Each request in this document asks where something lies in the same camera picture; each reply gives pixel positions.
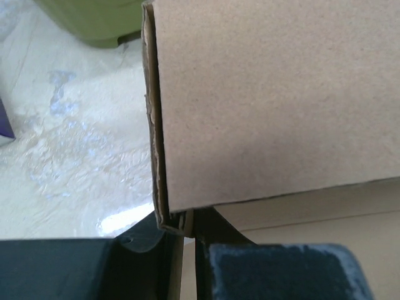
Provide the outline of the brown cardboard box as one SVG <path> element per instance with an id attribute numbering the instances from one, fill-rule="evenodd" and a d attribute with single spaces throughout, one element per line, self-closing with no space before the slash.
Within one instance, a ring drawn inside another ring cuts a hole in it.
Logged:
<path id="1" fill-rule="evenodd" d="M 198 299 L 194 212 L 256 244 L 339 244 L 399 298 L 399 2 L 146 1 L 153 199 Z"/>

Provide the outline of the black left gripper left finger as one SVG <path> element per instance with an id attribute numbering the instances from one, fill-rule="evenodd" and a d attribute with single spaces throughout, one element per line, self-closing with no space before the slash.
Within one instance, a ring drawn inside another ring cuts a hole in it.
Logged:
<path id="1" fill-rule="evenodd" d="M 169 299 L 183 238 L 154 213 L 116 237 L 1 241 L 1 299 Z"/>

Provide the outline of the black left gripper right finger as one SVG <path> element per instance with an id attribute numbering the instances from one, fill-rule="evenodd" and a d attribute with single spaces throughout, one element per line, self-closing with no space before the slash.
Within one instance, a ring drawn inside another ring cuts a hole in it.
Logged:
<path id="1" fill-rule="evenodd" d="M 194 212 L 198 299 L 373 299 L 339 244 L 256 244 L 213 207 Z"/>

